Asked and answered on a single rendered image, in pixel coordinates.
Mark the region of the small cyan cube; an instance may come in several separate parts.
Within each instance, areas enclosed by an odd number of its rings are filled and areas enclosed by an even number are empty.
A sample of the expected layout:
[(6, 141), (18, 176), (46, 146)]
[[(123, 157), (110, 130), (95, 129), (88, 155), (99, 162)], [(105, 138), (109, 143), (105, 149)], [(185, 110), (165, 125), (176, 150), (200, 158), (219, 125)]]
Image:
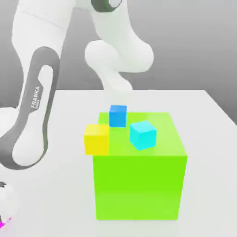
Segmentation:
[(148, 121), (130, 124), (130, 142), (137, 150), (156, 146), (157, 129)]

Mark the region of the small blue cube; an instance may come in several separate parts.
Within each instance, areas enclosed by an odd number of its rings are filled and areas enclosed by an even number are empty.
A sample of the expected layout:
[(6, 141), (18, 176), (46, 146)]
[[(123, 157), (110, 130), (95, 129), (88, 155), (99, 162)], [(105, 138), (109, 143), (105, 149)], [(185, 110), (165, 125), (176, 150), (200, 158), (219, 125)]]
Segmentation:
[(127, 106), (111, 105), (109, 110), (109, 126), (125, 128), (127, 121)]

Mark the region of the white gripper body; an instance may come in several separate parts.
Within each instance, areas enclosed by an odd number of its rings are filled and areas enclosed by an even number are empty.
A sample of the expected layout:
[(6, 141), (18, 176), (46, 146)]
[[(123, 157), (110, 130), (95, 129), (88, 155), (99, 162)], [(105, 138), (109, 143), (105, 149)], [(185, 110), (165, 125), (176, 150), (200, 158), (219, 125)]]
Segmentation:
[(19, 209), (18, 197), (11, 186), (0, 187), (0, 221), (6, 223)]

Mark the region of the small yellow cube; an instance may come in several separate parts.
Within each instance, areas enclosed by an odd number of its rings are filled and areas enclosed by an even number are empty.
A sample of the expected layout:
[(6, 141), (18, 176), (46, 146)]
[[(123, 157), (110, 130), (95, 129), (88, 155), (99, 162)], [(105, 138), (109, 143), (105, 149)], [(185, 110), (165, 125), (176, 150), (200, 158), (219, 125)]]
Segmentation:
[(85, 154), (107, 156), (109, 154), (109, 125), (90, 124), (84, 133)]

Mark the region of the large green box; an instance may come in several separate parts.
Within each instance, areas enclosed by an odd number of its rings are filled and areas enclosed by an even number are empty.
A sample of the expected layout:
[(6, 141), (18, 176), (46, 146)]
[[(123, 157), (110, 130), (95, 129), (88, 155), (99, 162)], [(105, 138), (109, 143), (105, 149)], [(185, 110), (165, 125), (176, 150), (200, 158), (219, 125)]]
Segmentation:
[(93, 156), (98, 220), (176, 220), (187, 154), (167, 112), (129, 112), (127, 123), (148, 121), (156, 146), (138, 151), (129, 128), (109, 129), (109, 154)]

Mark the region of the small magenta cube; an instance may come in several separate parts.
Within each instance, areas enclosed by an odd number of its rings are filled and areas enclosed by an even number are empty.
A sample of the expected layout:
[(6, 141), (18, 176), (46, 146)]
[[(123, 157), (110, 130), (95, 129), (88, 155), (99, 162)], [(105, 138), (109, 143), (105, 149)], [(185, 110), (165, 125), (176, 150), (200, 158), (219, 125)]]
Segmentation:
[(6, 221), (2, 221), (1, 217), (0, 217), (0, 229), (5, 226), (7, 224), (7, 222), (9, 222), (12, 218), (7, 219)]

